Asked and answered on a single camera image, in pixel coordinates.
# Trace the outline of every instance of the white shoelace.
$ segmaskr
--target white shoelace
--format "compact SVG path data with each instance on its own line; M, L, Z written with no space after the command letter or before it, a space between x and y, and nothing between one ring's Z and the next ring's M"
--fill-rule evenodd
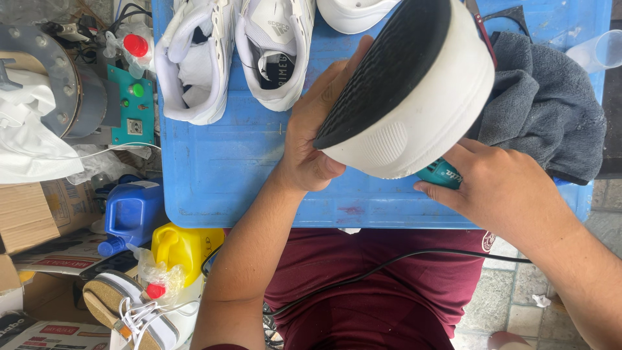
M184 312L179 311L179 313L181 313L184 316L192 316L195 313L197 313L198 304L199 304L198 300L191 300L191 301L188 301L187 303L178 305L172 309L165 310L164 308L167 307L168 305L162 305L162 306L158 305L157 301L155 300L152 300L146 304L140 304L139 306L131 307L131 302L130 302L129 297L123 298L123 300L121 300L119 304L119 315L121 315L121 321L132 331L132 340L134 341L134 350L139 349L142 336L147 331L147 327L149 327L149 325L153 321L160 318L160 316L162 315L166 315L167 313L177 311L183 308L184 306L194 304L194 303L197 304L197 307L195 308L193 312L184 313ZM126 310L125 313L123 313L123 304L125 304L125 310ZM160 311L160 313L147 322L142 321L142 319L144 319L147 315L151 314L154 311Z

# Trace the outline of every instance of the yellow plastic jug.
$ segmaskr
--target yellow plastic jug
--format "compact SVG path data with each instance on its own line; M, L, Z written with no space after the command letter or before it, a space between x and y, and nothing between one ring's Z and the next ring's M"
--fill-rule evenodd
M184 287L191 285L201 275L201 264L212 250L225 241L223 229L183 229L172 222L154 231L151 251L156 263L166 263L170 270L182 264Z

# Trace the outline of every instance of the blue plastic tray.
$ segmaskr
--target blue plastic tray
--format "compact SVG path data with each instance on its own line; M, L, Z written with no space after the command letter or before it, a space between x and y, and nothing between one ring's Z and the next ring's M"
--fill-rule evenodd
M534 42L559 50L609 29L611 0L478 0L482 15L523 5ZM154 36L162 35L172 17L172 0L153 0ZM368 30L376 36L386 19ZM486 23L493 31L518 31L506 19ZM344 35L315 17L305 89L330 63L349 57L362 34ZM604 73L592 75L599 100ZM160 116L162 95L159 95ZM224 117L196 126L160 117L166 211L181 227L232 227L255 198L283 153L290 112L264 108L251 95L237 53L231 64L229 100ZM476 226L453 210L415 192L409 176L398 180L370 177L355 169L332 181L324 191L302 201L295 227L401 227L472 229ZM592 184L559 187L581 220L587 218Z

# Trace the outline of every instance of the metal bolt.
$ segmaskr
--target metal bolt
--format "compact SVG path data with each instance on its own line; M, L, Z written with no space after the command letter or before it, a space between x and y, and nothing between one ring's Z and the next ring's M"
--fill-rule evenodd
M59 122L65 124L69 120L69 117L67 117L67 114L65 113L60 113L56 116L56 119L58 119Z
M47 39L42 37L41 35L35 38L35 42L41 47L47 45Z
M66 93L67 95L71 96L73 94L73 88L69 85L65 85L63 87L63 92Z
M9 34L12 37L19 37L19 30L17 28L9 28Z

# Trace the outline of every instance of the blue bottle cap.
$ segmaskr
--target blue bottle cap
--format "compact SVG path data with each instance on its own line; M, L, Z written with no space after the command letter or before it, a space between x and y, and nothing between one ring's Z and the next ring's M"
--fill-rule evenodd
M97 246L97 252L102 257L109 257L125 250L125 241L121 237L110 237Z

